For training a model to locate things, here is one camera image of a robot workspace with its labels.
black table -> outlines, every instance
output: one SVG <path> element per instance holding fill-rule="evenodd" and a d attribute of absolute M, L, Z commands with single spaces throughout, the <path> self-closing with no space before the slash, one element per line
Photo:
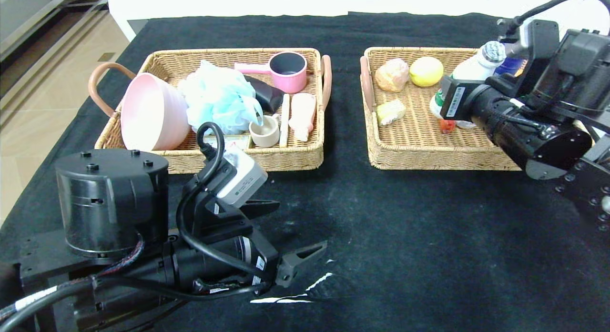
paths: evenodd
<path fill-rule="evenodd" d="M 326 257 L 289 289 L 324 302 L 252 304 L 244 295 L 190 303 L 159 324 L 180 331 L 610 330 L 610 252 L 580 228 L 572 204 L 520 172 L 379 171 L 366 155 L 359 57 L 369 46 L 479 47 L 495 18 L 408 14 L 179 18 L 148 22 L 119 58 L 137 71 L 155 50 L 313 47 L 333 59 L 325 162 L 270 173 L 257 198 L 283 202 L 259 219 L 281 250 L 324 239 Z M 119 102 L 128 80 L 100 84 Z M 88 99 L 0 231 L 0 258 L 61 228 L 55 159 L 93 147 L 106 116 Z M 170 212 L 189 175 L 170 176 Z"/>

toy lemon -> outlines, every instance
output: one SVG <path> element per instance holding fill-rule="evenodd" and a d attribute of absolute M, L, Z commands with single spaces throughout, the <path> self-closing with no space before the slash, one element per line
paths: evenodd
<path fill-rule="evenodd" d="M 443 77 L 443 63 L 434 57 L 421 57 L 414 61 L 409 69 L 413 84 L 419 87 L 430 87 Z"/>

white wall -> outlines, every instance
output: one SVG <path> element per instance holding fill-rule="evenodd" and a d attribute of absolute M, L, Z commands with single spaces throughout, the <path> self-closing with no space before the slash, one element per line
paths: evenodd
<path fill-rule="evenodd" d="M 549 0 L 109 0 L 111 15 L 128 39 L 135 37 L 129 20 L 150 18 L 241 15 L 344 15 L 348 11 L 371 13 L 462 15 L 483 13 L 515 17 Z M 597 0 L 569 0 L 536 18 L 554 20 L 560 32 L 568 28 L 610 28 L 606 8 Z"/>

barcode label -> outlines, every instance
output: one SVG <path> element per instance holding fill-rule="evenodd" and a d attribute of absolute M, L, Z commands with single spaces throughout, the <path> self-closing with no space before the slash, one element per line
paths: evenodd
<path fill-rule="evenodd" d="M 453 94 L 453 99 L 451 99 L 451 105 L 449 106 L 449 110 L 447 111 L 446 117 L 453 118 L 456 115 L 456 112 L 459 107 L 460 101 L 462 101 L 462 95 L 464 95 L 464 91 L 466 91 L 466 87 L 457 87 L 456 92 Z"/>
<path fill-rule="evenodd" d="M 265 270 L 265 265 L 266 265 L 266 261 L 263 260 L 261 256 L 259 256 L 259 258 L 257 258 L 257 260 L 256 260 L 256 267 L 263 271 L 263 270 Z M 254 276 L 254 278 L 252 279 L 252 285 L 255 286 L 259 283 L 261 283 L 261 278 L 259 276 Z"/>

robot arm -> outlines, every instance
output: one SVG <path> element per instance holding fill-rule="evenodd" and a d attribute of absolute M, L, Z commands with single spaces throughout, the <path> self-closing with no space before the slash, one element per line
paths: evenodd
<path fill-rule="evenodd" d="M 610 11 L 610 0 L 601 1 Z M 498 23 L 508 54 L 527 59 L 523 74 L 484 82 L 444 78 L 452 99 L 445 100 L 441 115 L 474 122 L 528 176 L 556 181 L 555 191 L 599 230 L 608 231 L 610 37 L 597 30 L 569 30 L 559 42 L 556 22 L 522 24 L 524 16 L 544 9 Z M 590 134 L 575 127 L 575 121 Z"/>

